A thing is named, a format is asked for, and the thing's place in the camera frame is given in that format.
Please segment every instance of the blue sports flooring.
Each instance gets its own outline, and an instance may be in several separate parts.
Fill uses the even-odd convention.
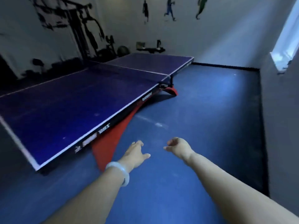
[[[196,174],[163,150],[174,136],[228,173],[266,192],[256,72],[191,65],[174,78],[179,96],[160,93],[129,123],[114,154],[132,141],[152,156],[130,174],[107,223],[225,223]],[[1,223],[35,224],[94,181],[100,172],[91,150],[65,159],[47,176],[37,174],[0,129]]]

